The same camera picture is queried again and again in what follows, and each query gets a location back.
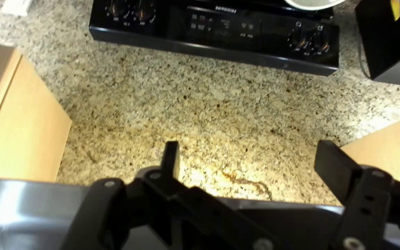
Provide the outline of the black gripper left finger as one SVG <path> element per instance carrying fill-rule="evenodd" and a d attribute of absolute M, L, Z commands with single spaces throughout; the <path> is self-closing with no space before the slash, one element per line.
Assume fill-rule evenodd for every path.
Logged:
<path fill-rule="evenodd" d="M 61 250 L 120 250 L 130 231 L 147 227 L 168 250 L 279 250 L 279 239 L 200 188 L 176 180 L 179 145 L 168 142 L 161 164 L 130 184 L 93 182 Z"/>

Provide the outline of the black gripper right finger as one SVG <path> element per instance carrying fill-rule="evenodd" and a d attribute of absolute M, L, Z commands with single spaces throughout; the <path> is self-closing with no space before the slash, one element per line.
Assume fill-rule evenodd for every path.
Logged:
<path fill-rule="evenodd" d="M 362 167 L 330 141 L 318 142 L 313 170 L 343 205 L 333 249 L 400 250 L 384 238 L 387 224 L 400 230 L 400 181 L 379 168 Z"/>

